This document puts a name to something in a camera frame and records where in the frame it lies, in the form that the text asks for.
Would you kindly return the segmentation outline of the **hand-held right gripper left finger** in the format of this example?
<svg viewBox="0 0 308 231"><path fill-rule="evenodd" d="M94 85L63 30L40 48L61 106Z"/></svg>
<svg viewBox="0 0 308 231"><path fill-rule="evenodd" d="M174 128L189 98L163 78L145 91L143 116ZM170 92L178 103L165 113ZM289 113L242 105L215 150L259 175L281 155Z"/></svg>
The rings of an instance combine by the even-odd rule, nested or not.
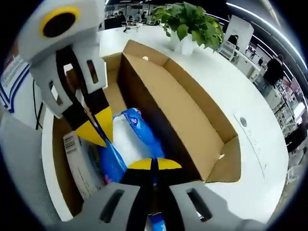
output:
<svg viewBox="0 0 308 231"><path fill-rule="evenodd" d="M119 183L105 186L109 189L106 202L101 196L99 228L96 231L143 231L151 206L154 185L154 160L146 158L129 165Z"/></svg>

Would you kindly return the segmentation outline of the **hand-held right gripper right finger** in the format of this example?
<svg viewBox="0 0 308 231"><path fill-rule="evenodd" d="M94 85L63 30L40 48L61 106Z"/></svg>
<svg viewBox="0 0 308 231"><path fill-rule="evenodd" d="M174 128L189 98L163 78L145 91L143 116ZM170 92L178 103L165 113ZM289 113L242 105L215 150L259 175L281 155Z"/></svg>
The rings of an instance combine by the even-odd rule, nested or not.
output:
<svg viewBox="0 0 308 231"><path fill-rule="evenodd" d="M236 231L240 218L227 202L199 180L191 181L180 164L157 159L157 193L168 231Z"/></svg>

